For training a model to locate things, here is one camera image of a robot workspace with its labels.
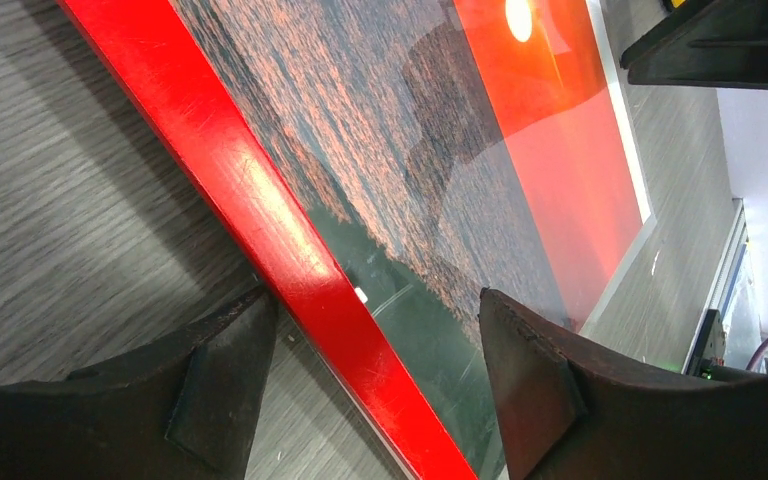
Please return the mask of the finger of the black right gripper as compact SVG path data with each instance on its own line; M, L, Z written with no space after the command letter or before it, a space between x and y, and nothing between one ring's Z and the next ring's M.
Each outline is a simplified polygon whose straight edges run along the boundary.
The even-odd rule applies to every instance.
M619 63L633 85L768 90L768 1L685 1Z

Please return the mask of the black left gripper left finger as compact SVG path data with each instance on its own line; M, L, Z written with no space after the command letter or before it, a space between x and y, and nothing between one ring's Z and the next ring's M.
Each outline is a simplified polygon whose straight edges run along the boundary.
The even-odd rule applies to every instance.
M276 343L264 288L60 381L0 386L0 479L242 479Z

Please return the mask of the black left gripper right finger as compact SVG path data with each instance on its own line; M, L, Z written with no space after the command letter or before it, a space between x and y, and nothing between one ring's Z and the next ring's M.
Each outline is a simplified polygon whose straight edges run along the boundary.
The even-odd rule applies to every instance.
M768 479L768 375L664 370L496 289L478 315L513 479Z

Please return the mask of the sunset photo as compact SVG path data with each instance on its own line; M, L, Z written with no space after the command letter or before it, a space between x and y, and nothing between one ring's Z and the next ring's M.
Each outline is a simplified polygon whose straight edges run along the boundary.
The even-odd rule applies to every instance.
M505 462L480 291L579 331L649 214L591 7L175 3L481 479Z

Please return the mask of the red picture frame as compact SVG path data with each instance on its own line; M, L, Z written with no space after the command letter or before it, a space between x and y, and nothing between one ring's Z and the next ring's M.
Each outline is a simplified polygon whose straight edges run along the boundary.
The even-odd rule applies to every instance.
M166 1L65 1L76 25L401 469L474 473Z

